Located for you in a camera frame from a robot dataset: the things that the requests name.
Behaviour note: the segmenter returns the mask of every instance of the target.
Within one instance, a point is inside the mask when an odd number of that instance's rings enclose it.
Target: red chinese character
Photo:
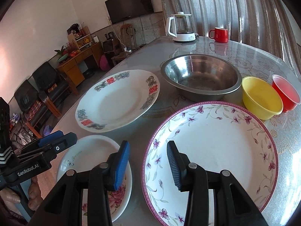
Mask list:
[[[89,125],[89,124],[91,124],[91,123],[93,123],[91,120],[89,120],[89,119],[87,119],[87,120],[84,120],[84,121],[82,121],[81,122],[84,126],[87,126],[87,125]]]
[[[114,77],[109,78],[108,80],[106,80],[109,84],[115,82]]]
[[[153,92],[156,92],[157,90],[158,90],[158,85],[155,85],[155,86],[151,87],[149,89],[149,94],[148,95],[152,94]]]

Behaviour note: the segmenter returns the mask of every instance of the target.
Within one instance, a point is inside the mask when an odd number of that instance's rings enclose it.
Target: glass kettle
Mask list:
[[[172,14],[166,21],[166,34],[171,35],[174,41],[188,42],[195,40],[195,33],[192,30],[191,14]]]

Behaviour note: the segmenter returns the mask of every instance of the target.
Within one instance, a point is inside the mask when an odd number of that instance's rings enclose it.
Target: human hand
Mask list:
[[[38,184],[38,178],[36,176],[31,179],[28,195],[30,197],[28,201],[28,207],[31,210],[36,211],[43,201],[41,197],[41,190]],[[9,210],[22,216],[15,206],[15,204],[21,203],[20,197],[14,191],[9,188],[5,188],[0,191],[0,196]]]

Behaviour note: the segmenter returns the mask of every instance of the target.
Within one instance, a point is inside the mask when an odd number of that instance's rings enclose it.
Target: yellow bowl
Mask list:
[[[265,81],[247,76],[242,80],[243,103],[261,120],[281,114],[283,103],[276,90]]]

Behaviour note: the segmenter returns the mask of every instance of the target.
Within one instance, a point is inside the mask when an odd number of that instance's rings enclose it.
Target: oval plate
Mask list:
[[[105,162],[109,155],[119,150],[119,145],[102,135],[90,135],[81,138],[70,147],[61,159],[57,172],[57,181],[70,169],[76,172],[88,171]],[[108,192],[112,222],[125,210],[130,200],[132,175],[130,164],[127,164],[122,185],[116,192]],[[84,189],[82,198],[82,226],[87,226],[88,190]]]
[[[135,69],[109,76],[91,87],[75,112],[79,126],[104,133],[130,124],[156,101],[160,82],[155,74]]]
[[[157,129],[143,157],[143,194],[162,225],[183,225],[188,192],[175,186],[166,154],[174,140],[179,152],[205,170],[229,170],[260,211],[269,202],[278,177],[275,143],[264,124],[246,109],[225,102],[193,104],[174,113]],[[209,192],[209,223],[214,223]]]

